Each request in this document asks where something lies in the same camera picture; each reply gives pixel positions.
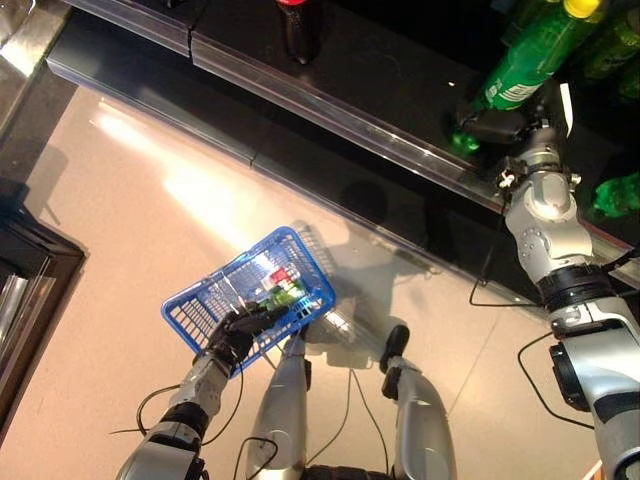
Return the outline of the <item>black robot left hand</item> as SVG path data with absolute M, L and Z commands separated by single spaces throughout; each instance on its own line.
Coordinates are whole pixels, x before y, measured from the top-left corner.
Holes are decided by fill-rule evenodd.
M 216 325 L 205 350 L 232 375 L 242 366 L 254 339 L 289 311 L 286 305 L 268 308 L 255 302 L 247 303 L 238 312 L 231 311 Z

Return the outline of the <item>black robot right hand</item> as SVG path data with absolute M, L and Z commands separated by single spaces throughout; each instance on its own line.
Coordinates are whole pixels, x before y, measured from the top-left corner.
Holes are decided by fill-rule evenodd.
M 499 110 L 482 102 L 461 102 L 456 107 L 451 140 L 457 147 L 473 152 L 483 143 L 524 142 L 552 124 L 552 115 L 542 103 L 525 104 L 524 109 Z

